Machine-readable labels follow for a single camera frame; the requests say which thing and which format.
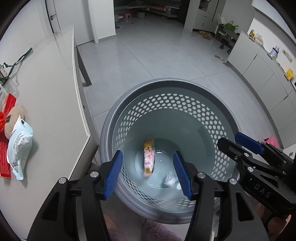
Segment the laundry basket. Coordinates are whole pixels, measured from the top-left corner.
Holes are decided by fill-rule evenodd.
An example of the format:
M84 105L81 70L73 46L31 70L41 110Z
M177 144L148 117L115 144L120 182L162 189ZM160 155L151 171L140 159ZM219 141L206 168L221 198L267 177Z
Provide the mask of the laundry basket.
M100 142L102 162L123 152L115 193L136 213L167 223L190 223L195 202L183 195L179 181L165 186L179 150L186 162L215 180L238 178L235 162L217 148L218 139L234 141L238 125L223 102L205 88L185 80L157 79L126 92L105 120ZM143 177L143 143L154 139L155 164Z

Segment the person's hand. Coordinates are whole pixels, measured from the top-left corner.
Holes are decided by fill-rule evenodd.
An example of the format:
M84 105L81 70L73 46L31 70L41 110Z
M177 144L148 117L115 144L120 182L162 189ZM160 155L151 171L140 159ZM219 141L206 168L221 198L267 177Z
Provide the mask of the person's hand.
M263 206L261 203L257 205L256 212L261 219L263 218L266 211L268 211L268 209L265 206ZM287 219L272 218L270 220L270 222L268 223L268 229L272 233L272 235L269 237L270 241L274 241L280 235L280 233L287 226L290 219L291 219L291 215L289 215Z

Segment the metal screw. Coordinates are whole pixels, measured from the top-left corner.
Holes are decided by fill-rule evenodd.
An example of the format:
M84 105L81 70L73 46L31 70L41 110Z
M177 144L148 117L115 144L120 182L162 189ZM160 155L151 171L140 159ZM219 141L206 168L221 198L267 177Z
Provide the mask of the metal screw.
M60 183L60 184L64 184L66 181L67 181L67 179L66 179L65 177L61 177L61 178L59 179L59 183Z
M203 172L199 172L197 176L201 179L205 178L205 174Z
M234 178L229 179L229 182L230 182L232 185L237 184L237 180L235 180Z
M99 175L98 172L91 172L91 177L97 177Z

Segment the green cord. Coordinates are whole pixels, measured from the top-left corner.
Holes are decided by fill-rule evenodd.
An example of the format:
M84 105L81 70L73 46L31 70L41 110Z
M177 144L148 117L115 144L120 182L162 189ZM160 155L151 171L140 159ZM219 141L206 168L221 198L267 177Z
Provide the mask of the green cord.
M7 76L5 76L5 77L2 77L2 78L0 78L0 81L2 81L3 82L3 85L6 83L6 81L8 80L8 77L11 75L11 73L12 73L12 71L13 71L13 68L17 65L17 64L19 64L20 62L22 62L28 55L29 55L29 53L32 51L33 49L32 48L30 48L24 55L22 55L13 65L8 65L7 63L3 63L3 65L6 67L6 68L8 68L8 67L11 67L10 68L10 71L9 71L9 74L7 75Z

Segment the red packaging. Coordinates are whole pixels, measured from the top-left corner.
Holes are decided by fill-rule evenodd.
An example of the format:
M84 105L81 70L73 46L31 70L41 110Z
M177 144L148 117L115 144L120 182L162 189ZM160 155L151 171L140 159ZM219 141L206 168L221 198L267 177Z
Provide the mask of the red packaging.
M2 104L2 112L4 119L6 119L10 110L15 106L16 98L12 94L8 94L5 97ZM0 177L11 178L10 165L7 162L6 153L9 140L5 137L4 132L0 134Z

